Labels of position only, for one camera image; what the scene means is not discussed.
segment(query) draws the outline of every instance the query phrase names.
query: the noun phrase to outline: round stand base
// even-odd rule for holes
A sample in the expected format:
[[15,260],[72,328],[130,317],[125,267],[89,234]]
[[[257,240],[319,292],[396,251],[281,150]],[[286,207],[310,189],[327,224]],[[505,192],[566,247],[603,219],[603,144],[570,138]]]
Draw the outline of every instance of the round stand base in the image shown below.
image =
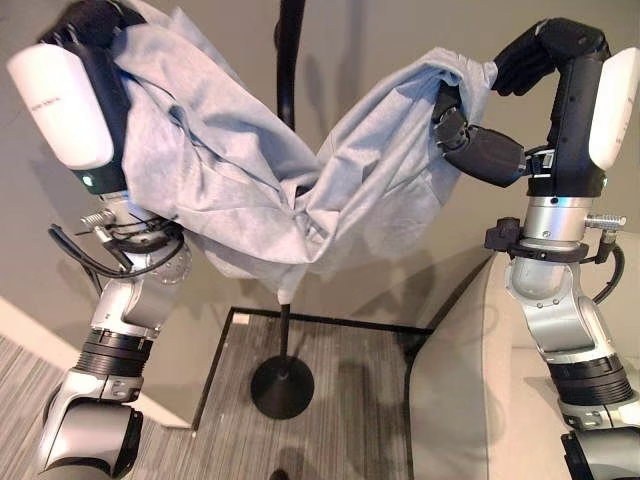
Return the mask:
[[279,420],[301,414],[313,398],[313,374],[296,357],[272,357],[251,380],[251,398],[264,415]]

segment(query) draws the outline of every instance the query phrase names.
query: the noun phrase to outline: beige couch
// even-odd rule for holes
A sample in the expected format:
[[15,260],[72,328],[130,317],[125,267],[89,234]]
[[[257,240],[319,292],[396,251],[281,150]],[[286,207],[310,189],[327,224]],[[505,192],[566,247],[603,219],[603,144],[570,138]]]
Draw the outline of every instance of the beige couch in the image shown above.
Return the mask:
[[[597,245],[592,232],[586,242]],[[634,388],[640,384],[640,235],[621,234],[625,274],[601,304]],[[568,429],[519,305],[504,289],[505,254],[496,255],[427,340],[410,380],[416,480],[570,480],[560,435]],[[606,265],[583,267],[595,295]]]

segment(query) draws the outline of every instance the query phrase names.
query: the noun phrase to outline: wall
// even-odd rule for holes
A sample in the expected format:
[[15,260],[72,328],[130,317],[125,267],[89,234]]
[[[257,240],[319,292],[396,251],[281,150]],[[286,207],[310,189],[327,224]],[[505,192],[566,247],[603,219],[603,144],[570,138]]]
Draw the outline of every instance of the wall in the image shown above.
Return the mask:
[[[167,11],[175,2],[152,3]],[[61,0],[4,0],[0,4],[0,63],[29,45],[64,4]],[[276,57],[272,34],[278,2],[184,0],[181,5],[254,95],[273,109]],[[489,60],[535,21],[553,16],[602,28],[614,51],[638,43],[640,3],[635,0],[308,0],[297,76],[298,131],[317,148],[336,120],[378,80],[433,46]],[[526,146],[542,143],[555,82],[547,78],[523,98],[491,98],[484,125]],[[0,211],[4,224],[0,294],[80,346],[95,298],[80,269],[48,240],[45,228],[55,221],[68,230],[78,229],[78,218],[90,211],[92,200],[55,161],[4,69],[0,69],[0,93]],[[628,215],[628,229],[635,232],[640,231],[639,115],[636,105],[619,161],[610,171],[610,187],[598,202],[599,210]],[[398,261],[342,272],[333,279],[309,276],[294,310],[373,322],[426,324],[455,285],[486,257],[481,248],[486,228],[500,216],[524,214],[524,192],[525,182],[502,191],[462,178],[416,252]],[[225,279],[197,254],[195,260],[197,268],[167,326],[173,334],[158,342],[158,348],[165,345],[167,352],[189,354],[184,363],[180,355],[157,354],[158,367],[147,371],[150,388],[155,384],[162,389],[162,378],[183,375],[179,365],[196,362],[198,356],[200,363],[206,360],[229,306],[276,306],[273,296],[256,282]],[[207,348],[194,348],[198,336]],[[185,384],[201,378],[203,372],[195,370],[185,374]],[[182,393],[174,389],[168,396],[179,403]]]

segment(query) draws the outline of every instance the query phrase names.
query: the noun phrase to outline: garment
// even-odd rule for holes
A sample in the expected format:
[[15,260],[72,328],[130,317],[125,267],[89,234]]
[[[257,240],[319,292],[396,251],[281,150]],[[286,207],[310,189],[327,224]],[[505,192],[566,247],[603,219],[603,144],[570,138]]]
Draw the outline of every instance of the garment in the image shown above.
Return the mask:
[[132,99],[123,168],[132,200],[196,234],[225,275],[289,303],[306,271],[406,253],[458,171],[433,141],[440,80],[477,122],[497,69],[436,48],[381,81],[318,154],[240,82],[180,10],[116,38]]

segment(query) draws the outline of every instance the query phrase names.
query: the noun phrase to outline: white casing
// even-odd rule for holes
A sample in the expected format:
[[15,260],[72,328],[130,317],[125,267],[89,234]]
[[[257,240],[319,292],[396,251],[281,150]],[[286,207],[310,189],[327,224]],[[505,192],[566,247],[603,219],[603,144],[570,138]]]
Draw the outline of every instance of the white casing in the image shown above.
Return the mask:
[[87,170],[111,161],[111,134],[77,55],[40,43],[14,55],[7,68],[62,163],[72,170]]
[[616,161],[629,125],[638,80],[640,49],[627,48],[604,62],[589,134],[589,156],[602,170]]

